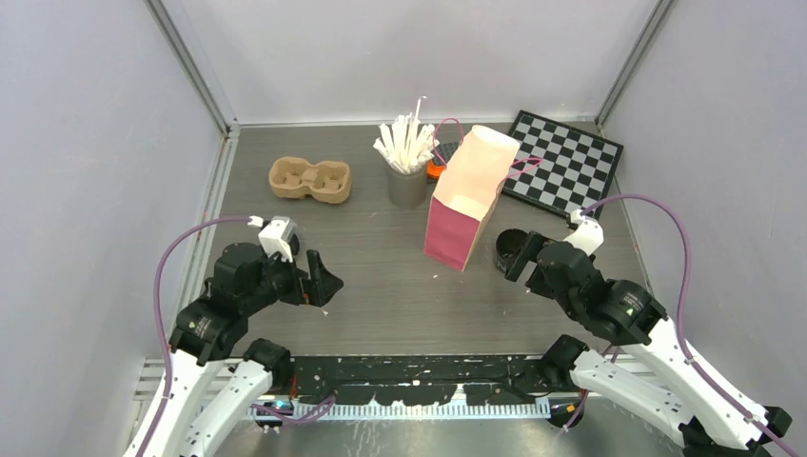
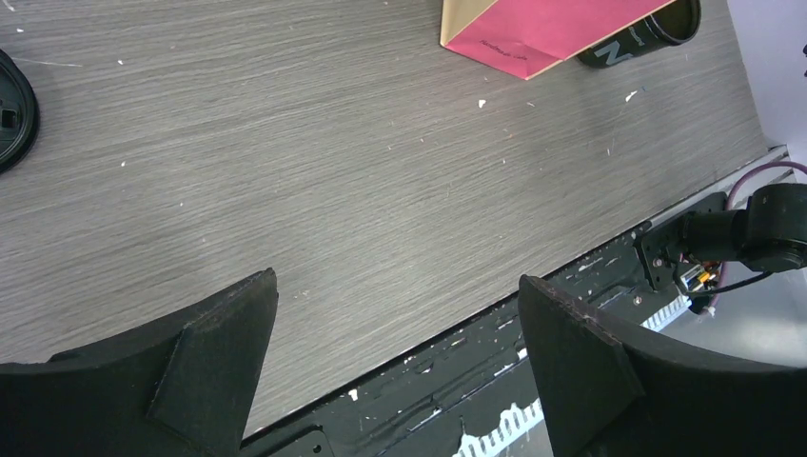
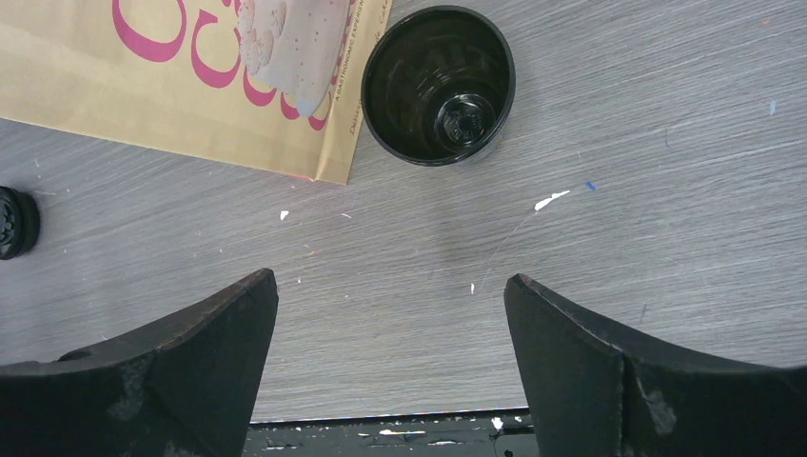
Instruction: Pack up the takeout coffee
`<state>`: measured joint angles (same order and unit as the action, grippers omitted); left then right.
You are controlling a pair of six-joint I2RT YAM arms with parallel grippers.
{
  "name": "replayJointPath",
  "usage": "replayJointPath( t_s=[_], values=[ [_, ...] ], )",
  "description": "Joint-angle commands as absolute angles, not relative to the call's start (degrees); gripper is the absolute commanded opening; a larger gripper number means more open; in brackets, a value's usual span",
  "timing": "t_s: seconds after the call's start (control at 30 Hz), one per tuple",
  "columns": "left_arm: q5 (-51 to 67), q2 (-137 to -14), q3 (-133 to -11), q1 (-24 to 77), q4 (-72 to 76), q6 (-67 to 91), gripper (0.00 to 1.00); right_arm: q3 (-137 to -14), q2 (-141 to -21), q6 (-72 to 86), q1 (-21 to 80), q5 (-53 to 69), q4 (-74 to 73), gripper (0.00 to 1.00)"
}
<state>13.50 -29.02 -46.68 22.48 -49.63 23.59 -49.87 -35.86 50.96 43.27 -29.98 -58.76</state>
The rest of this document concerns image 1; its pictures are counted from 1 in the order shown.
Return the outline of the black paper coffee cup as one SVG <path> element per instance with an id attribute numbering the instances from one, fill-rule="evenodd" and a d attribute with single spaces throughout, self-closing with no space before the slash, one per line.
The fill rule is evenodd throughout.
<path id="1" fill-rule="evenodd" d="M 495 242 L 495 266 L 507 276 L 521 274 L 530 257 L 529 233 L 519 228 L 502 231 Z"/>

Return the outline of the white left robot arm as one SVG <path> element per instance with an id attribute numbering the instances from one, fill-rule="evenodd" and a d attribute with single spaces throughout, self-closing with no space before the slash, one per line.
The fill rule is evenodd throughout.
<path id="1" fill-rule="evenodd" d="M 227 246 L 205 282 L 204 293 L 185 307 L 168 339 L 168 358 L 143 424 L 128 456 L 203 456 L 214 452 L 251 404 L 265 393 L 284 392 L 294 377 L 287 348 L 253 341 L 243 360 L 205 410 L 199 405 L 248 320 L 277 302 L 321 308 L 344 282 L 306 253 L 308 270 L 279 250 L 265 253 L 251 243 Z"/>

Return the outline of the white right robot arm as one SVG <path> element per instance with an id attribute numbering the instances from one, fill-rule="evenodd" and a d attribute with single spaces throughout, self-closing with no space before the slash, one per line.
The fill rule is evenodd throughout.
<path id="1" fill-rule="evenodd" d="M 765 444 L 793 423 L 781 407 L 763 406 L 741 393 L 694 349 L 684 351 L 677 327 L 644 287 L 604 279 L 593 264 L 595 246 L 576 235 L 555 241 L 518 231 L 497 241 L 497 265 L 507 280 L 536 267 L 525 285 L 555 300 L 567 317 L 645 364 L 662 382 L 654 386 L 617 366 L 582 341 L 563 334 L 539 362 L 540 377 L 555 390 L 594 391 L 663 431 L 686 456 L 765 456 Z"/>

